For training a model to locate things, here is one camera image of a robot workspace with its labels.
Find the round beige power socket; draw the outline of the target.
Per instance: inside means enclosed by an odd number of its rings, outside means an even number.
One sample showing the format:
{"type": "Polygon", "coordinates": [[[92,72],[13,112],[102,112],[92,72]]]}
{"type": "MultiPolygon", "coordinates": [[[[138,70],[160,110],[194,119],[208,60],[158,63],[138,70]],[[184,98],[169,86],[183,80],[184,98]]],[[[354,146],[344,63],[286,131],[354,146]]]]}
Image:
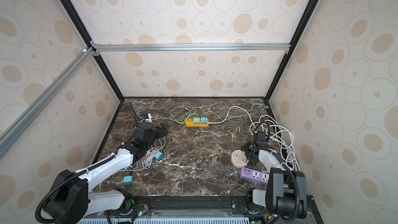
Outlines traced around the round beige power socket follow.
{"type": "Polygon", "coordinates": [[[233,151],[231,154],[231,163],[239,169],[247,166],[246,154],[240,149],[233,151]]]}

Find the orange power strip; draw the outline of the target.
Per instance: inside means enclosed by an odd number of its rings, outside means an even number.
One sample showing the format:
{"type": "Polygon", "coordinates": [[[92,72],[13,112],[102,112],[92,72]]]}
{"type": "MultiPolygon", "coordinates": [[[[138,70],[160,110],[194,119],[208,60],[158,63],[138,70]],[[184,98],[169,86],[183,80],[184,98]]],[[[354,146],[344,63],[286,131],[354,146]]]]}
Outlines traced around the orange power strip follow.
{"type": "Polygon", "coordinates": [[[208,127],[209,120],[207,117],[193,117],[187,118],[185,121],[186,127],[208,127]]]}

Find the light green charger adapter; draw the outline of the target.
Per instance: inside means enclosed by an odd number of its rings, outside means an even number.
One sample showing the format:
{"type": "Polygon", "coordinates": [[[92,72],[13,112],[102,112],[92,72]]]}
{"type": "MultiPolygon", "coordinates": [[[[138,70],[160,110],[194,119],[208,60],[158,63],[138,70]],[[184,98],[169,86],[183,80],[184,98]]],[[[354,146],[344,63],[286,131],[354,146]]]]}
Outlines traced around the light green charger adapter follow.
{"type": "Polygon", "coordinates": [[[200,117],[194,117],[193,118],[193,123],[194,124],[201,124],[201,118],[200,117]]]}

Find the teal charger adapter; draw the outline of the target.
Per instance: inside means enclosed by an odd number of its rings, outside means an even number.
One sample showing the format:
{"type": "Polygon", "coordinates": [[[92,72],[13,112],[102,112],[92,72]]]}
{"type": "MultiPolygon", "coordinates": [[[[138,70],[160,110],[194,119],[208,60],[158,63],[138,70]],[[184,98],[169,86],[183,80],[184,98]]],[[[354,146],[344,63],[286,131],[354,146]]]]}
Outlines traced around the teal charger adapter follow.
{"type": "Polygon", "coordinates": [[[207,117],[201,117],[201,124],[208,124],[207,117]]]}

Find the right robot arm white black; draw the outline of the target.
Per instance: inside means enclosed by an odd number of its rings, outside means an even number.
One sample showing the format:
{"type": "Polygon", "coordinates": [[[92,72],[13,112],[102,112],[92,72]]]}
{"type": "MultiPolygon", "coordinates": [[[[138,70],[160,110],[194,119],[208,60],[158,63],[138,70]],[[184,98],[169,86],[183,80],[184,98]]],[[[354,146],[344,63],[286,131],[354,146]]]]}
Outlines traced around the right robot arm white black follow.
{"type": "Polygon", "coordinates": [[[246,162],[252,166],[262,163],[268,172],[267,189],[253,190],[252,203],[265,207],[276,222],[291,223],[307,217],[306,178],[301,171],[291,169],[288,163],[269,144],[271,128],[267,121],[259,122],[254,128],[252,141],[241,151],[246,162]]]}

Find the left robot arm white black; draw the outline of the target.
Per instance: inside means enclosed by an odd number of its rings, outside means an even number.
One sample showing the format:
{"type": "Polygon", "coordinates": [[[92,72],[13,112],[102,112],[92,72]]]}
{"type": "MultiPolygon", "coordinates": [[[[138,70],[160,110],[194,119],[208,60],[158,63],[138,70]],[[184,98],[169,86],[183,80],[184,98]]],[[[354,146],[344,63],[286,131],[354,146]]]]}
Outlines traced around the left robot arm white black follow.
{"type": "Polygon", "coordinates": [[[41,224],[76,224],[96,212],[119,209],[128,194],[112,190],[93,194],[92,190],[120,170],[141,160],[156,140],[168,135],[166,123],[155,126],[146,115],[133,114],[133,135],[108,157],[75,172],[59,173],[51,190],[39,202],[35,219],[41,224]]]}

